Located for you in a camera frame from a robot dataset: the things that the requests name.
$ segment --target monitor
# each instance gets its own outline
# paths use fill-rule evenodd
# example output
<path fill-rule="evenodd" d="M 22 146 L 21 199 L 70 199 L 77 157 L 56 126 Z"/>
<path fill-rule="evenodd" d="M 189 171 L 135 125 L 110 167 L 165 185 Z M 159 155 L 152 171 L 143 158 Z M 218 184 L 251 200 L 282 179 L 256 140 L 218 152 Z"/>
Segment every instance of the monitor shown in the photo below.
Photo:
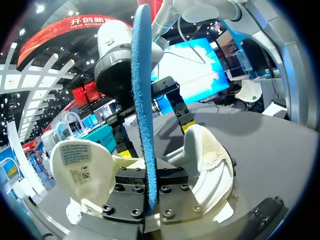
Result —
<path fill-rule="evenodd" d="M 206 38 L 188 41 L 202 60 L 186 42 L 171 45 L 151 73 L 151 81 L 171 76 L 180 85 L 180 94 L 186 104 L 206 99 L 229 87 L 219 59 Z M 172 111 L 166 96 L 157 99 L 162 114 Z"/>

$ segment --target barcode label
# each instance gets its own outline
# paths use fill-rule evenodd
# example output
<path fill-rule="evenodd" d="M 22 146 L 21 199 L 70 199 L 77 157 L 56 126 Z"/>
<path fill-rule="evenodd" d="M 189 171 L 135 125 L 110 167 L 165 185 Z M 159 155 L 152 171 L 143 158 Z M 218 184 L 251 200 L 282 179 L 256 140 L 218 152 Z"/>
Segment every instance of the barcode label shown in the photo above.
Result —
<path fill-rule="evenodd" d="M 77 186 L 92 182 L 92 175 L 88 165 L 72 167 L 72 169 L 70 169 L 70 173 L 75 185 Z"/>

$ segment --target red banner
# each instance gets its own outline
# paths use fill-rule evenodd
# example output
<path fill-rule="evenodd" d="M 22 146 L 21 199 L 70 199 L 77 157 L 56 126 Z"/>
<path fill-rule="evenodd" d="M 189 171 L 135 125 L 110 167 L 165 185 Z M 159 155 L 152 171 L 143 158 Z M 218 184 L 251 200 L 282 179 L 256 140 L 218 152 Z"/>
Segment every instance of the red banner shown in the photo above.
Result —
<path fill-rule="evenodd" d="M 89 102 L 86 98 L 86 93 L 85 93 L 84 89 L 82 88 L 82 86 L 72 90 L 72 94 L 74 97 L 75 104 L 78 108 L 81 108 L 81 107 L 89 104 Z"/>
<path fill-rule="evenodd" d="M 84 89 L 85 89 L 85 94 L 87 95 L 90 103 L 100 98 L 97 87 L 96 87 L 96 83 L 94 81 L 84 85 Z"/>
<path fill-rule="evenodd" d="M 163 0 L 139 0 L 138 4 L 148 4 L 151 9 L 151 20 L 153 21 L 162 5 Z"/>
<path fill-rule="evenodd" d="M 36 141 L 28 142 L 27 144 L 22 146 L 22 149 L 25 153 L 32 151 L 32 147 L 35 147 L 37 145 Z"/>
<path fill-rule="evenodd" d="M 23 70 L 24 67 L 35 58 L 38 51 L 42 52 L 49 47 L 46 43 L 55 37 L 75 30 L 99 28 L 101 25 L 111 20 L 117 20 L 117 18 L 99 14 L 88 14 L 67 17 L 45 27 L 22 46 L 18 58 L 17 69 L 19 71 Z"/>

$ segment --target ceiling light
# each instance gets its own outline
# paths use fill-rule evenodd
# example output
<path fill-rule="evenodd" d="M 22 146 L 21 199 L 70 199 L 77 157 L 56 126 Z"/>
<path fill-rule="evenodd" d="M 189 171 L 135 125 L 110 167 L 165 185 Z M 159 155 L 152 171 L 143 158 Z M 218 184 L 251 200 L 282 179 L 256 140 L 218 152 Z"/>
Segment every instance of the ceiling light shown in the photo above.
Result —
<path fill-rule="evenodd" d="M 26 30 L 23 28 L 19 31 L 19 36 L 23 36 L 25 34 Z"/>
<path fill-rule="evenodd" d="M 45 10 L 45 6 L 39 5 L 36 9 L 36 14 L 42 13 Z"/>

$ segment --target red curved sign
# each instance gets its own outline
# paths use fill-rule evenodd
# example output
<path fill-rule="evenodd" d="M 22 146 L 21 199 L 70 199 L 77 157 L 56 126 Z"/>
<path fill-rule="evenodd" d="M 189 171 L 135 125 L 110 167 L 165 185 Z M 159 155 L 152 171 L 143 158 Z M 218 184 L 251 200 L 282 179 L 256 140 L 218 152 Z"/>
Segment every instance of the red curved sign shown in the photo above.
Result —
<path fill-rule="evenodd" d="M 79 29 L 98 28 L 111 20 L 119 19 L 99 14 L 87 14 L 67 17 L 45 27 L 22 46 L 18 58 L 17 69 L 19 71 L 23 70 L 23 68 L 37 55 L 35 51 L 41 46 L 43 47 L 49 40 Z"/>

